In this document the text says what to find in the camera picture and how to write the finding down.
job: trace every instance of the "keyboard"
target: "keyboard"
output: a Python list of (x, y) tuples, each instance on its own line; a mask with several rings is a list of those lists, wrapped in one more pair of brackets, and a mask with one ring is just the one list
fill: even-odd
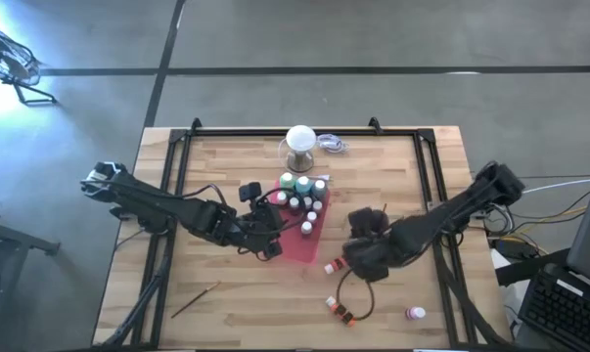
[(590, 285), (554, 264), (531, 279), (519, 318), (575, 351), (590, 351)]

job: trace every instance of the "pink tray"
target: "pink tray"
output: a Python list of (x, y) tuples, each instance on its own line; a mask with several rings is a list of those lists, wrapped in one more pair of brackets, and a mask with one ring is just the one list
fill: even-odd
[[(279, 180), (275, 183), (275, 187), (278, 188)], [(270, 197), (272, 203), (277, 202), (277, 193), (274, 193)], [(330, 192), (329, 190), (325, 194), (323, 199), (323, 210), (318, 214), (316, 223), (313, 225), (312, 233), (309, 237), (304, 238), (301, 234), (301, 227), (295, 226), (286, 231), (282, 231), (279, 243), (282, 245), (282, 257), (295, 260), (298, 262), (313, 264), (316, 262), (316, 252), (318, 251), (318, 241), (321, 240), (321, 232), (323, 231), (323, 222), (325, 221), (325, 213), (330, 205)], [(288, 220), (291, 224), (296, 221), (301, 215), (291, 215), (289, 210), (280, 210), (280, 215), (283, 220)]]

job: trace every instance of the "wooden table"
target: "wooden table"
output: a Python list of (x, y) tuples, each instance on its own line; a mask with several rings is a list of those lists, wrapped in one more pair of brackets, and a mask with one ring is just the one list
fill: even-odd
[[(447, 192), (453, 197), (472, 182), (460, 130), (455, 126), (433, 129)], [(169, 131), (169, 128), (146, 129), (136, 161), (135, 176), (156, 187), (162, 174)], [(184, 192), (214, 183), (239, 213), (248, 212), (248, 206), (238, 202), (238, 188), (252, 181), (259, 181), (263, 191), (274, 186), (284, 172), (276, 153), (280, 139), (194, 137)], [(382, 208), (385, 203), (391, 220), (424, 212), (411, 139), (343, 139), (350, 146), (347, 154), (316, 151), (316, 165), (309, 172), (332, 177), (331, 206), (316, 264), (295, 264), (279, 257), (263, 263), (252, 255), (237, 254), (236, 248), (204, 242), (179, 227), (160, 348), (448, 347), (431, 250), (409, 267), (391, 269), (386, 280), (374, 283), (375, 312), (353, 328), (345, 327), (325, 305), (327, 297), (336, 294), (341, 275), (328, 276), (323, 266), (340, 255), (340, 247), (348, 238), (348, 212), (364, 206)], [(173, 185), (176, 174), (174, 169)], [(216, 199), (209, 192), (202, 196)], [(136, 229), (135, 223), (123, 224), (118, 240)], [(509, 338), (486, 239), (480, 231), (467, 231), (465, 235), (460, 252), (469, 295), (497, 332)], [(139, 236), (115, 253), (94, 342), (110, 336), (135, 303), (148, 242), (148, 236)], [(216, 281), (222, 284), (170, 319), (173, 312)], [(347, 279), (341, 296), (356, 315), (369, 307), (367, 288), (354, 276)], [(424, 307), (427, 316), (420, 321), (407, 321), (404, 311), (411, 306)], [(457, 304), (455, 315), (457, 326), (463, 331)], [(150, 330), (149, 321), (145, 331)]]

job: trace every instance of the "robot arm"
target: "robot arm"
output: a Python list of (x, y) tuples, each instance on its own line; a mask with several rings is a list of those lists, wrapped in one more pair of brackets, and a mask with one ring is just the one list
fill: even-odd
[(471, 214), (489, 211), (492, 203), (510, 205), (521, 198), (523, 189), (506, 165), (491, 162), (468, 189), (425, 215), (385, 226), (387, 217), (379, 210), (357, 210), (349, 214), (351, 239), (342, 247), (343, 258), (359, 278), (368, 282), (384, 279), (388, 267), (409, 265), (442, 235), (463, 231)]
[(239, 217), (224, 200), (190, 198), (197, 193), (173, 196), (137, 180), (119, 163), (98, 162), (81, 183), (86, 196), (117, 204), (110, 213), (119, 219), (125, 213), (136, 215), (140, 226), (149, 233), (163, 234), (178, 220), (194, 236), (221, 246), (261, 252), (266, 259), (282, 253), (277, 239), (284, 223), (266, 197), (255, 200), (261, 194), (258, 183), (240, 188), (240, 199), (250, 200), (251, 212)]

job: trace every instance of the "concrete floor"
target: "concrete floor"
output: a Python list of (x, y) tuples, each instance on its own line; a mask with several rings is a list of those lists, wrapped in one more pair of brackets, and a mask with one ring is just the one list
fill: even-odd
[[(0, 28), (49, 68), (157, 68), (176, 0), (0, 0)], [(171, 67), (590, 65), (590, 0), (194, 0)], [(0, 223), (61, 241), (32, 252), (0, 351), (89, 345), (117, 221), (78, 180), (132, 167), (156, 77), (53, 76), (55, 107), (0, 84)], [(590, 73), (169, 76), (155, 126), (457, 124), (472, 170), (496, 159), (529, 187), (590, 176)], [(549, 214), (590, 185), (528, 195)], [(537, 228), (547, 250), (577, 222)]]

